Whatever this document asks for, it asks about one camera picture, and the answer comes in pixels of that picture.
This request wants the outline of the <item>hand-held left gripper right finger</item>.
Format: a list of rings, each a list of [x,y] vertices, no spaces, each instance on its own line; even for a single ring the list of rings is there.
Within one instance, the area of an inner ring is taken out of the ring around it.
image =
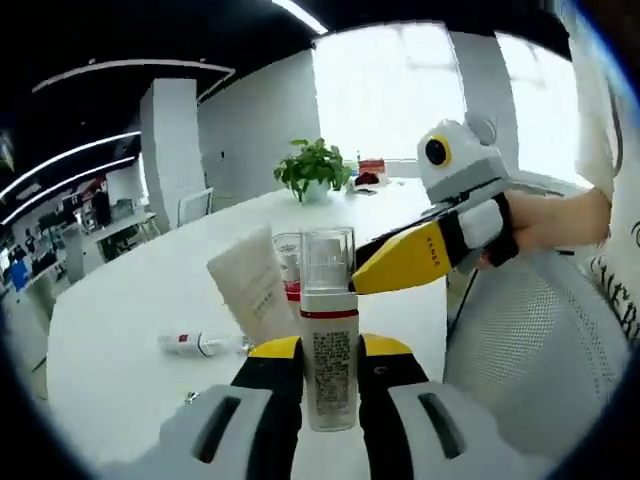
[[[404,343],[361,335],[357,378],[371,478],[542,478],[542,458],[509,445],[487,409],[429,380]]]

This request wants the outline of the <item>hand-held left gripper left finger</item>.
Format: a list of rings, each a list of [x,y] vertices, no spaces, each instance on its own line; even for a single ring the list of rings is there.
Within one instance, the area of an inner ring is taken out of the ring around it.
[[[288,479],[301,429],[304,354],[290,336],[254,348],[229,385],[180,407],[134,462],[136,479]]]

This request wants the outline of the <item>person's right hand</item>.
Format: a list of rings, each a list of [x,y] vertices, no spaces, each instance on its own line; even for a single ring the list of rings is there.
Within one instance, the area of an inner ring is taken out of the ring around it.
[[[519,253],[550,249],[562,244],[561,198],[507,191],[511,212],[511,238]]]

